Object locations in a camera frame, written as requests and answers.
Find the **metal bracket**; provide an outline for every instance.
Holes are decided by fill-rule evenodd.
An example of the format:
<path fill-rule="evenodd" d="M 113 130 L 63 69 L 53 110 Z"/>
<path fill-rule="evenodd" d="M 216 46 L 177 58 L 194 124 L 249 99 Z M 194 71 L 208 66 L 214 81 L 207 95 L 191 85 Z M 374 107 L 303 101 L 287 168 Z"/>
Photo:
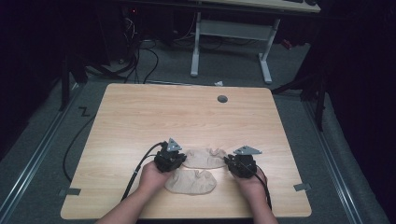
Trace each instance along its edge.
<path fill-rule="evenodd" d="M 169 143 L 168 143 L 168 147 L 167 147 L 167 151 L 179 151 L 181 150 L 181 146 L 172 138 L 169 138 Z"/>
<path fill-rule="evenodd" d="M 253 154 L 262 154 L 262 151 L 259 151 L 253 147 L 240 147 L 237 150 L 235 150 L 233 153 L 236 155 L 253 155 Z"/>

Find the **handheld controller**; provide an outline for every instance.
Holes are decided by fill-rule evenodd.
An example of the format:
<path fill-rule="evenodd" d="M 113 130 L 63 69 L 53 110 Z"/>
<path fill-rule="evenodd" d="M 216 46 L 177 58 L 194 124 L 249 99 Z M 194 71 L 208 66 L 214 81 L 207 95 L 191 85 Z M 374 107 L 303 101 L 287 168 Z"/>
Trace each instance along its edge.
<path fill-rule="evenodd" d="M 228 155 L 224 157 L 224 162 L 228 165 L 228 169 L 234 175 L 241 178 L 251 178 L 257 172 L 256 162 L 253 160 L 253 154 L 261 154 L 262 152 L 252 147 L 241 147 L 234 151 L 236 156 Z"/>
<path fill-rule="evenodd" d="M 154 158 L 154 162 L 161 172 L 176 170 L 187 158 L 185 154 L 178 153 L 182 148 L 172 138 L 169 139 L 169 143 L 161 143 L 161 147 Z"/>

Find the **floor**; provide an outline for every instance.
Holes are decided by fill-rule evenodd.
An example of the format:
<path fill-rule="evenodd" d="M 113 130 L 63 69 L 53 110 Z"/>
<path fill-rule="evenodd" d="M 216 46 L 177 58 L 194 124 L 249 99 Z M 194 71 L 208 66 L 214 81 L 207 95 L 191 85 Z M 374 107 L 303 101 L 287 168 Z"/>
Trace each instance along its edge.
<path fill-rule="evenodd" d="M 155 68 L 147 83 L 215 85 L 221 81 L 224 86 L 272 90 L 294 79 L 309 50 L 309 45 L 293 49 L 273 45 L 268 63 L 274 82 L 267 85 L 257 57 L 262 43 L 239 41 L 203 43 L 198 77 L 190 77 L 190 42 L 168 47 L 147 41 L 140 50 L 139 78 L 132 74 L 128 83 L 137 80 L 141 83 Z M 122 65 L 115 63 L 109 68 L 119 66 Z M 106 85 L 113 82 L 122 81 L 89 75 L 86 85 L 72 82 L 72 102 L 63 112 L 59 111 L 61 85 L 58 84 L 33 114 L 18 142 L 0 163 L 0 201 L 4 202 L 0 209 L 1 223 L 93 223 L 93 220 L 60 217 L 63 192 L 70 185 L 64 172 L 73 176 L 92 126 L 90 118 L 100 105 Z M 311 186 L 306 193 L 313 212 L 304 218 L 280 217 L 279 223 L 389 223 L 350 153 L 329 97 L 323 116 L 324 131 L 319 132 L 312 121 L 315 102 L 302 102 L 299 93 L 286 91 L 274 98 L 302 180 Z M 241 222 L 206 220 L 205 223 L 225 221 Z M 149 222 L 197 221 L 141 221 Z"/>

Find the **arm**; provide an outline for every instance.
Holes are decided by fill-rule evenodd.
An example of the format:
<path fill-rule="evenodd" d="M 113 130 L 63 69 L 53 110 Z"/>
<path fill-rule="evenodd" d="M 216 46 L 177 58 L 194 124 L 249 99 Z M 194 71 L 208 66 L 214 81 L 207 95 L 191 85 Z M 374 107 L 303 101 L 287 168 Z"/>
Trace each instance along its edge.
<path fill-rule="evenodd" d="M 165 185 L 172 172 L 161 173 L 154 161 L 143 167 L 139 187 L 96 223 L 136 223 L 146 203 Z"/>
<path fill-rule="evenodd" d="M 264 174 L 259 171 L 257 175 L 264 181 Z M 266 195 L 264 187 L 259 179 L 256 176 L 253 176 L 249 179 L 247 178 L 239 178 L 236 175 L 233 175 L 236 182 L 238 183 L 239 189 L 241 190 L 242 195 L 247 200 L 251 213 L 253 214 L 253 220 L 255 224 L 275 224 L 277 220 L 271 211 L 270 207 L 266 201 Z"/>

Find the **forearm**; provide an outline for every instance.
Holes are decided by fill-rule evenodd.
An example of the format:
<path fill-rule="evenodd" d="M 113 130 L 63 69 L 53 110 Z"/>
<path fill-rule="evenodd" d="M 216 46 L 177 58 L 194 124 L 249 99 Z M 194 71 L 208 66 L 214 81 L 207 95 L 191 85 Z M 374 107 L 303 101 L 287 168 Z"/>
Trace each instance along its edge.
<path fill-rule="evenodd" d="M 250 200 L 250 210 L 255 224 L 275 224 L 277 220 L 264 199 Z"/>
<path fill-rule="evenodd" d="M 111 223 L 111 224 L 122 224 L 122 223 L 136 223 L 140 216 L 145 204 L 151 198 L 149 193 L 141 193 L 135 191 L 122 202 L 120 202 L 116 207 L 114 207 L 110 212 L 108 212 L 104 217 L 99 219 L 96 223 Z"/>

